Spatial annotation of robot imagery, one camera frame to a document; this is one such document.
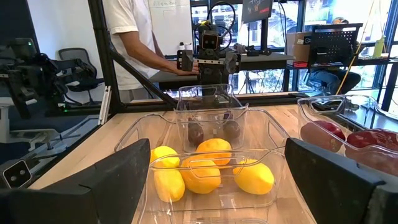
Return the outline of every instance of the lemon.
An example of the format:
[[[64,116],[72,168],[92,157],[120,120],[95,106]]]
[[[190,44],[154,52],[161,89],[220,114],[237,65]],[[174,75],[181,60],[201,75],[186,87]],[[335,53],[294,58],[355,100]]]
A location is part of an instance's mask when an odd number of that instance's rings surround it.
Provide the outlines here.
[[[156,159],[177,154],[174,149],[168,146],[159,146],[150,151],[150,163]],[[178,167],[180,165],[180,158],[178,157],[167,157],[156,162],[155,167]]]
[[[202,142],[197,148],[197,152],[231,151],[231,150],[232,147],[230,143],[220,138],[206,140]],[[231,156],[232,154],[230,152],[203,155],[203,157],[212,159],[215,164],[220,166],[228,164],[230,159],[219,159],[219,158],[229,158]]]
[[[203,166],[216,166],[211,160],[203,156],[192,156],[185,159],[181,167],[191,169],[181,170],[185,186],[197,194],[208,194],[221,184],[220,170],[217,168],[195,168]]]
[[[248,159],[246,162],[239,162],[239,164],[252,164],[255,162],[257,162],[256,159]],[[250,194],[264,195],[270,192],[274,186],[274,175],[262,163],[247,167],[237,167],[233,169],[233,174],[239,188]]]
[[[155,171],[155,188],[157,195],[164,202],[177,202],[185,192],[185,184],[177,170]]]

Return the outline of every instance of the black desk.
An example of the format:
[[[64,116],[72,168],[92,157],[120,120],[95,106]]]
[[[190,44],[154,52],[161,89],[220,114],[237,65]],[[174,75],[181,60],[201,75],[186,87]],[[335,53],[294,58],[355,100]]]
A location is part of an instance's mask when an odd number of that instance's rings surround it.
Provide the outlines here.
[[[392,58],[390,60],[382,60],[382,59],[358,59],[354,62],[353,66],[366,66],[366,65],[388,65],[392,64],[392,68],[390,71],[390,76],[388,79],[388,83],[386,86],[386,92],[384,94],[383,103],[381,109],[384,111],[388,111],[391,104],[391,98],[394,93],[394,89],[396,87],[397,77],[398,77],[398,58]],[[330,67],[344,67],[347,65],[325,65],[325,66],[313,66],[311,68],[330,68]],[[296,68],[291,65],[287,65],[284,73],[284,82],[283,82],[283,91],[289,90],[289,78],[290,78],[290,70],[300,70],[307,69],[306,68]],[[293,79],[293,83],[299,82],[299,76],[297,75]],[[382,85],[379,88],[379,94],[377,100],[380,98],[382,90]]]
[[[293,59],[293,56],[278,53],[272,53],[270,56],[260,55],[257,57],[242,55],[241,70],[284,69],[286,68],[286,61]],[[153,83],[159,83],[159,88],[163,91],[177,90],[182,86],[198,84],[198,77],[196,75],[178,76],[169,72],[158,72],[149,80]]]

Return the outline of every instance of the man's hand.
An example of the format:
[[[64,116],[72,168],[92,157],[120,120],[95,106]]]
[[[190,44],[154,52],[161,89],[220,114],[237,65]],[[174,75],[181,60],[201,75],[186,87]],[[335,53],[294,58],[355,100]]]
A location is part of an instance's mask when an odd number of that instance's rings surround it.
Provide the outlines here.
[[[196,63],[196,62],[193,63],[191,72],[186,72],[186,71],[177,69],[174,73],[177,75],[199,75],[198,63]]]

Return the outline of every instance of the white wall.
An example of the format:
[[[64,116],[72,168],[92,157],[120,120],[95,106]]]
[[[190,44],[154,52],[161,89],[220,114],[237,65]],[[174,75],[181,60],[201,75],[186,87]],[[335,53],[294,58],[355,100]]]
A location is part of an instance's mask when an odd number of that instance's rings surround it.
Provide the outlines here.
[[[96,46],[93,24],[87,0],[28,0],[30,13],[39,42],[40,51],[50,58],[59,59],[58,50],[82,47],[88,51],[90,61],[102,78],[100,57]],[[91,90],[94,100],[101,101],[104,84]],[[88,102],[87,92],[68,96],[79,102]]]

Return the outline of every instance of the plastic bin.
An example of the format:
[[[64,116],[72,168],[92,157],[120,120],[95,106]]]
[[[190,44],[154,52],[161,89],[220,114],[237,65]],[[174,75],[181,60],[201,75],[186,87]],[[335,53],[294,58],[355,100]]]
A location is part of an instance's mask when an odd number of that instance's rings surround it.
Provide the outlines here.
[[[211,138],[225,139],[233,149],[242,148],[249,106],[242,106],[234,96],[231,85],[185,86],[178,92],[180,98],[174,110],[175,121],[185,152],[195,152],[198,143]],[[189,126],[196,124],[203,130],[200,142],[190,139]],[[233,127],[230,124],[238,126],[238,133],[231,134],[230,128]]]
[[[185,193],[178,202],[163,202],[155,189],[155,172],[167,175],[170,172],[193,172],[197,167],[185,168],[159,168],[156,163],[178,157],[180,164],[191,156],[203,153],[185,152],[184,138],[180,135],[179,126],[187,123],[174,119],[169,121],[158,114],[149,114],[136,121],[125,133],[119,144],[115,147],[118,151],[138,139],[148,138],[151,149],[158,146],[169,146],[178,154],[161,157],[154,161],[148,171],[146,186],[140,198],[139,207],[134,216],[136,223],[267,223],[270,210],[276,211],[274,203],[285,165],[284,146],[288,138],[287,133],[279,124],[263,110],[246,110],[246,124],[242,136],[242,145],[239,149],[233,149],[228,157],[217,157],[229,159],[229,163],[220,168],[221,184],[208,194],[196,194],[185,187]],[[270,192],[264,195],[249,194],[240,189],[234,178],[241,175],[245,167],[265,164],[273,173],[274,184]],[[211,177],[198,177],[206,181]]]
[[[302,140],[398,176],[397,151],[378,145],[354,147],[315,122],[334,123],[345,138],[364,129],[398,132],[398,117],[382,111],[374,98],[361,95],[303,98],[298,101],[298,110],[298,130]]]

